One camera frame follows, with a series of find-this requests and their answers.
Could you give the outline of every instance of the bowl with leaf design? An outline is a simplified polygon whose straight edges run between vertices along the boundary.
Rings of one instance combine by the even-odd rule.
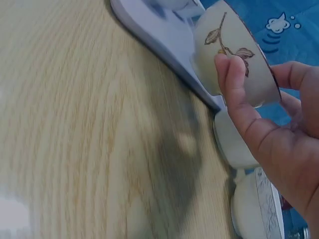
[[[243,59],[246,65],[244,87],[252,106],[280,101],[278,84],[262,50],[238,14],[224,0],[206,10],[198,20],[193,36],[191,63],[211,95],[221,94],[214,57],[222,53]]]
[[[262,168],[237,184],[230,209],[234,229],[243,239],[285,238],[279,193]]]

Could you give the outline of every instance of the painted leaf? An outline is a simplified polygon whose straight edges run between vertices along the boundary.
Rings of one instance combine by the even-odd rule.
[[[248,77],[249,76],[249,64],[248,64],[248,62],[246,60],[243,59],[243,61],[244,61],[245,66],[246,66],[245,76]]]
[[[224,49],[219,49],[218,50],[218,54],[225,54],[226,55],[227,53],[226,53],[226,51]]]
[[[208,34],[208,36],[206,37],[206,40],[205,40],[205,45],[209,45],[211,43],[215,43],[217,41],[218,36],[219,36],[219,32],[220,32],[219,28],[209,32],[209,34]]]
[[[239,56],[240,58],[244,60],[247,58],[252,58],[255,54],[251,50],[248,50],[247,48],[243,47],[243,48],[240,48],[235,55]]]

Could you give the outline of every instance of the wood grain surface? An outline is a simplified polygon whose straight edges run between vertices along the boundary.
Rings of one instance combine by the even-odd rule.
[[[0,0],[0,238],[228,239],[205,106],[108,0]]]

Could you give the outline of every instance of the blue tablecloth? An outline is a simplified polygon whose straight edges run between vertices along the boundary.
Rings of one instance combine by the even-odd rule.
[[[226,0],[252,31],[271,65],[300,61],[319,65],[319,0]],[[201,0],[207,8],[216,0]],[[288,90],[299,97],[296,91]],[[283,125],[290,121],[277,105],[258,109]]]

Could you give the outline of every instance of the finger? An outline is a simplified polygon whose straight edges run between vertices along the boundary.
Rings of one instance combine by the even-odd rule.
[[[299,99],[289,95],[284,91],[281,91],[281,96],[281,105],[290,117],[294,117],[297,113],[301,111],[301,101]]]
[[[272,67],[277,83],[282,88],[299,90],[311,66],[291,61]]]
[[[217,76],[218,76],[218,84],[219,88],[221,90],[221,93],[225,94],[225,80],[226,75],[229,69],[229,58],[224,54],[218,54],[215,57],[215,66],[217,70]]]
[[[259,113],[246,101],[244,89],[246,67],[240,57],[230,60],[226,76],[225,92],[229,116],[256,158],[260,152],[272,147],[273,132],[279,127],[273,122],[261,119]]]

